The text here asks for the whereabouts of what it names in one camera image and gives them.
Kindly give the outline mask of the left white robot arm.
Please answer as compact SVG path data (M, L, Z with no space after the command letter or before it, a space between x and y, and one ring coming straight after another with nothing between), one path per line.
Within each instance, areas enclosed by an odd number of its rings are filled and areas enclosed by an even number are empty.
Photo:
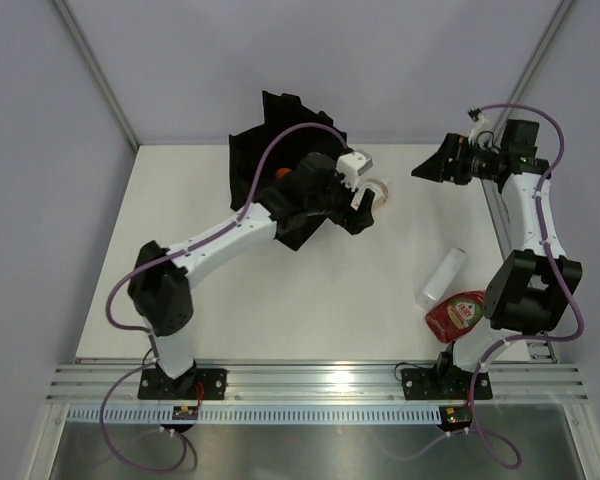
M193 289L235 257L269 241L297 251L325 221L357 235L374 223L373 191L362 177L371 157L348 150L338 159L312 152L226 222L168 248L151 241L138 255L127 289L149 329L156 366L149 384L180 399L199 392L197 365L185 329L194 316Z

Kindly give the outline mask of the orange blue bottle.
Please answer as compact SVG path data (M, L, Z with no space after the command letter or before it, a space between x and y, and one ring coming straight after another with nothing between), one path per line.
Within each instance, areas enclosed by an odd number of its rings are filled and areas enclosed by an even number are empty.
M275 178L280 180L292 172L289 168L279 168L275 172Z

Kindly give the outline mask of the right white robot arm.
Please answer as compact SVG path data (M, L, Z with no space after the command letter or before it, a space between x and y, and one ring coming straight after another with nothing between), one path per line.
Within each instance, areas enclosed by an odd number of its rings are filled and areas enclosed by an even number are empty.
M508 220L511 251L486 288L482 319L422 375L423 391L444 398L480 397L480 382L497 355L542 339L565 310L577 308L573 295L582 278L581 263L568 259L555 230L549 199L554 165L537 155L538 123L509 120L499 144L491 146L479 139L490 120L481 110L470 117L469 135L446 134L439 149L411 172L437 183L493 182Z

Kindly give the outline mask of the amber soap bottle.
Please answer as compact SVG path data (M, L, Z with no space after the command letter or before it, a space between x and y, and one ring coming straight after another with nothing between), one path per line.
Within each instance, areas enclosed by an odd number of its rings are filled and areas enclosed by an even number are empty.
M359 209L364 194L367 192L372 192L374 194L373 202L371 205L372 212L375 212L383 205L385 205L389 197L389 188L386 182L374 178L366 179L358 186L352 198L351 207L354 210Z

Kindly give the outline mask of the white frosted bottle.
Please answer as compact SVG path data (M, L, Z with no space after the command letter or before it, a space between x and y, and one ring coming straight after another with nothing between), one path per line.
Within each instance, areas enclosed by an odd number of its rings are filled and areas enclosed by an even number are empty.
M451 249L417 293L416 304L424 310L436 306L462 270L466 259L467 254L463 249Z

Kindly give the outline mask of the red dish soap bottle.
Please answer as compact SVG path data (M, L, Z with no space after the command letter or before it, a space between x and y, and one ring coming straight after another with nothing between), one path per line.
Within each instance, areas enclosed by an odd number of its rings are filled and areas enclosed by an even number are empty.
M469 333L484 317L485 292L467 291L454 294L425 315L431 333L449 344Z

